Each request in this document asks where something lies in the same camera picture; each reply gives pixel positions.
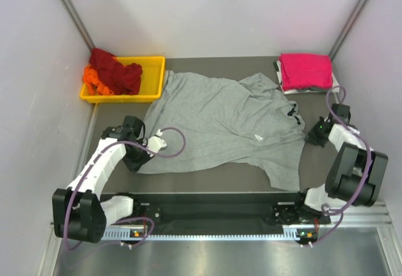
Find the grey t shirt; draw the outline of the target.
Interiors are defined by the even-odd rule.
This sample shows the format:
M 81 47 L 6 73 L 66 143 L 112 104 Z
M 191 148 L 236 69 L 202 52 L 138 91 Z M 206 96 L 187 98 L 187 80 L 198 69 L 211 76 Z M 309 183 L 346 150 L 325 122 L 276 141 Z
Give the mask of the grey t shirt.
M 298 104 L 264 74 L 236 81 L 169 72 L 144 123 L 149 135 L 163 131 L 167 147 L 166 157 L 144 164 L 142 174 L 247 163 L 264 170 L 276 189 L 300 188 L 305 123 Z

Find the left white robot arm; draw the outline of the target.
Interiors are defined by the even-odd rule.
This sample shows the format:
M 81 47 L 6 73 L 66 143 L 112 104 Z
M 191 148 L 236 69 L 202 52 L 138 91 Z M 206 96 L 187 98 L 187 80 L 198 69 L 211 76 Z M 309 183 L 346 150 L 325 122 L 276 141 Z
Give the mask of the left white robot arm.
M 106 228 L 120 219 L 137 223 L 142 208 L 128 195 L 118 194 L 101 202 L 101 194 L 116 165 L 122 161 L 131 172 L 137 172 L 151 159 L 151 155 L 136 146 L 118 144 L 130 141 L 148 145 L 145 125 L 135 116 L 126 116 L 123 124 L 108 127 L 102 133 L 94 154 L 84 169 L 65 189 L 52 195 L 55 236 L 76 241 L 97 243 Z

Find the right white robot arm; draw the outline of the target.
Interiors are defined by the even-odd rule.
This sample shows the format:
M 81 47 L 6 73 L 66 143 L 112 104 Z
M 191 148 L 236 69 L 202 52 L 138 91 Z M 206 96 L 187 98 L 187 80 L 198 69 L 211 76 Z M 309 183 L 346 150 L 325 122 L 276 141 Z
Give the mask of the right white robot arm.
M 369 163 L 367 178 L 354 199 L 353 206 L 371 207 L 378 199 L 381 184 L 388 165 L 388 156 L 373 149 L 367 159 L 365 144 L 357 137 L 359 132 L 352 126 L 338 124 L 332 113 L 320 118 L 307 134 L 307 142 L 323 146 L 331 142 L 337 156 L 324 184 L 308 188 L 299 193 L 293 207 L 295 219 L 307 223 L 323 213 L 323 205 L 343 207 L 352 198 L 363 177 L 366 163 Z

